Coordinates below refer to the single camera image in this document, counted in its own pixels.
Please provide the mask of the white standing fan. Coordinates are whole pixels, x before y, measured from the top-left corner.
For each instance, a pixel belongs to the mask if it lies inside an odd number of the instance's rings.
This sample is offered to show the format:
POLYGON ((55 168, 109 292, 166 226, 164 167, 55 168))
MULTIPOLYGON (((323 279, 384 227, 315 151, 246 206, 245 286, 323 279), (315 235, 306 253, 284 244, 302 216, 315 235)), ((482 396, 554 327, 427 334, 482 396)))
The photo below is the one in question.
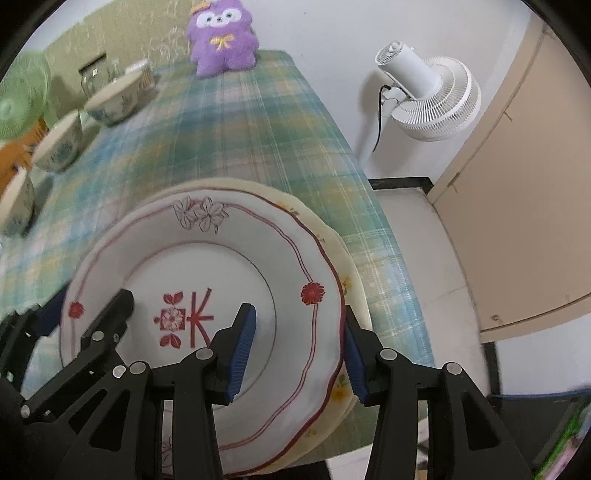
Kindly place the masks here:
POLYGON ((465 63, 382 47, 360 83, 355 151, 366 175, 439 178, 479 119, 481 88, 465 63))

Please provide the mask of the green desk fan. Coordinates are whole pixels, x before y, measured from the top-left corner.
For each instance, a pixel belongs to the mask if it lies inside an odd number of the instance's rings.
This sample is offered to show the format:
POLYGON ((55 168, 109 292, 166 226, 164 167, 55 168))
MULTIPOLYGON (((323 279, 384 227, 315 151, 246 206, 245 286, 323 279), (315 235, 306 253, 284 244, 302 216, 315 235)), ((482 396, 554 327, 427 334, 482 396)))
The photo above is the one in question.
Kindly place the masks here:
POLYGON ((1 139, 16 140, 43 116, 51 90, 49 64, 40 51, 19 54, 1 80, 1 139))

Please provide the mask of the floral ceramic bowl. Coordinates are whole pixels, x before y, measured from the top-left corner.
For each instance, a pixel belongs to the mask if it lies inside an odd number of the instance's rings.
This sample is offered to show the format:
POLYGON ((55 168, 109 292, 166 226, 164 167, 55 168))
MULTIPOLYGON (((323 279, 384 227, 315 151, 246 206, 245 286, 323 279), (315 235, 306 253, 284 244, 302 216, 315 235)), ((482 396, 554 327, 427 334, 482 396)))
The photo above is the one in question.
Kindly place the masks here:
POLYGON ((73 110, 47 133, 32 156, 32 164, 45 172, 67 169, 78 155, 83 130, 80 112, 73 110))
POLYGON ((139 71, 132 72, 104 86, 85 103, 84 111, 105 126, 124 120, 138 104, 141 76, 139 71))
POLYGON ((21 235, 34 211, 35 192, 28 170, 20 167, 1 195, 1 235, 21 235))

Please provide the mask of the glass jar black lid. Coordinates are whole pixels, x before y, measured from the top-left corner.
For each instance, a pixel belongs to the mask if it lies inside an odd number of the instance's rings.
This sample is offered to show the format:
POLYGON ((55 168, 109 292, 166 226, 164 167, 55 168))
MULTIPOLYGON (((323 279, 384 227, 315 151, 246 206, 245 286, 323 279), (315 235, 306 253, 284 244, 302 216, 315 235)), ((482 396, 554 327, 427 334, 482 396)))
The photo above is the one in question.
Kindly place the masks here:
POLYGON ((90 60, 78 70, 82 92, 90 98, 110 81, 109 64, 105 52, 90 60))

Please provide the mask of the red pattern white plate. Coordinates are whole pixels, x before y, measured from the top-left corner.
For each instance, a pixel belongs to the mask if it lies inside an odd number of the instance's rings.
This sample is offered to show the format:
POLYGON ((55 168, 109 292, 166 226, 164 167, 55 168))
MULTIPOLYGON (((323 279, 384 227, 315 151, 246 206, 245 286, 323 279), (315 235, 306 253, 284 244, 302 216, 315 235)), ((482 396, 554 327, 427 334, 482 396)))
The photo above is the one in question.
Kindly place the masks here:
POLYGON ((242 388, 214 409, 225 474, 280 459, 327 406, 342 366, 344 294, 317 236, 272 201, 237 189, 182 189, 116 221, 70 280, 63 363, 122 289, 134 310, 117 352, 154 368, 207 347, 242 304, 256 308, 242 388))

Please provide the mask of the round yellow flower plate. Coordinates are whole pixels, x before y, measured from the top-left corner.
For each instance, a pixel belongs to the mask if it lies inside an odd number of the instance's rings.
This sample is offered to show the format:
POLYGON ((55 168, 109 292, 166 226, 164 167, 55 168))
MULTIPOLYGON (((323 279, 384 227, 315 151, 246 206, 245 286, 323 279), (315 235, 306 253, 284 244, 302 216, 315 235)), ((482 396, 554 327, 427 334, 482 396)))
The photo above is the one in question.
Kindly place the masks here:
MULTIPOLYGON (((270 186, 233 178, 188 181, 168 187, 148 199, 155 200, 180 190, 197 189, 198 187, 221 187, 255 193, 279 205, 301 220, 301 223, 304 223, 304 226, 318 237, 322 248, 325 249, 332 265, 335 266, 346 303, 351 305, 356 319, 363 328, 368 330, 373 328, 368 301, 365 291, 363 291, 362 277, 356 269, 353 257, 349 255, 344 240, 338 232, 325 224, 301 200, 270 186)), ((375 433, 377 417, 378 410, 376 408, 363 407, 358 398, 353 395, 349 379, 346 377, 346 370, 342 369, 335 380, 331 394, 329 394, 329 403, 318 419, 304 430, 304 433, 290 447, 290 450, 287 450, 287 453, 284 453, 269 466, 257 470, 256 474, 266 475, 285 467, 327 460, 365 447, 372 442, 370 438, 375 433)))

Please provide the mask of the green cartoon wall mat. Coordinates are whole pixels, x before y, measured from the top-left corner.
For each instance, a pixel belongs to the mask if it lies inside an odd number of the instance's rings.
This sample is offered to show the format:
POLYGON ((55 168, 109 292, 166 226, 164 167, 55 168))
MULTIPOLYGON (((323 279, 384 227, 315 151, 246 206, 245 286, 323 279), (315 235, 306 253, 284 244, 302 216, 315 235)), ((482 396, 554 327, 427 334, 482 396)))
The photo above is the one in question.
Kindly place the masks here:
POLYGON ((44 48, 52 74, 50 105, 61 117, 85 102, 79 69, 104 53, 120 70, 148 60, 160 67, 189 54, 191 1, 113 1, 44 48))

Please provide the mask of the cotton swab container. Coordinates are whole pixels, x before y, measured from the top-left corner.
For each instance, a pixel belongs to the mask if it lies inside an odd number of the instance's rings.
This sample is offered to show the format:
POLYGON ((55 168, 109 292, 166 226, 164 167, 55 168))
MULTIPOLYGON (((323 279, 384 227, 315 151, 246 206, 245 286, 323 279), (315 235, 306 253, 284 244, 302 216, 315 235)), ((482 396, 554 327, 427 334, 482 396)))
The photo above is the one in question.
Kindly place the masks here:
POLYGON ((147 58, 139 60, 124 69, 125 74, 137 72, 140 73, 140 88, 142 90, 151 90, 155 87, 156 80, 147 58))

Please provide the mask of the plaid green tablecloth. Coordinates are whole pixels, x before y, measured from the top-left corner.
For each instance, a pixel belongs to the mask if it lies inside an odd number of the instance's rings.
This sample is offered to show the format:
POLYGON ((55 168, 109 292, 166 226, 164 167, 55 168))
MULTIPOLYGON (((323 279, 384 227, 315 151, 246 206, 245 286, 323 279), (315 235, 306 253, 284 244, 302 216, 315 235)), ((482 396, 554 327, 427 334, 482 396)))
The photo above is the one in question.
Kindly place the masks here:
POLYGON ((290 55, 263 51, 256 68, 198 79, 181 61, 160 72, 151 101, 123 123, 94 126, 78 161, 34 175, 38 215, 1 253, 1 310, 49 299, 95 238, 148 197, 191 180, 231 177, 283 191, 294 214, 314 211, 339 233, 385 345, 434 361, 402 253, 369 181, 332 116, 290 55))

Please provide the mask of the beige door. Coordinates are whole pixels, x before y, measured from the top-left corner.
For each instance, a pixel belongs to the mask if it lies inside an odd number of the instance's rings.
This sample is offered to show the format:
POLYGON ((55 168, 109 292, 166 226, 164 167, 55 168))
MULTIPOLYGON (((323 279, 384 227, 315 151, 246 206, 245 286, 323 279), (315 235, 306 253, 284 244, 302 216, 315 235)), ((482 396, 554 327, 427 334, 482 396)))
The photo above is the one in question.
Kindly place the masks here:
POLYGON ((533 19, 497 97, 430 201, 456 251, 483 342, 590 311, 590 87, 533 19))

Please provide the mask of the purple plush bunny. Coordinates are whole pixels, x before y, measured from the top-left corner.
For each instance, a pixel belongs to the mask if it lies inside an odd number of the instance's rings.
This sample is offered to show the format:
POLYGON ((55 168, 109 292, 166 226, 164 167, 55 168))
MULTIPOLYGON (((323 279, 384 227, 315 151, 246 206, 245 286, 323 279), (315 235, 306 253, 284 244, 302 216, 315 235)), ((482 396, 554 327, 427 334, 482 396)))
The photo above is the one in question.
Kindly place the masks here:
POLYGON ((198 1, 190 10, 186 37, 197 78, 256 66, 259 40, 253 33, 252 14, 242 1, 198 1))

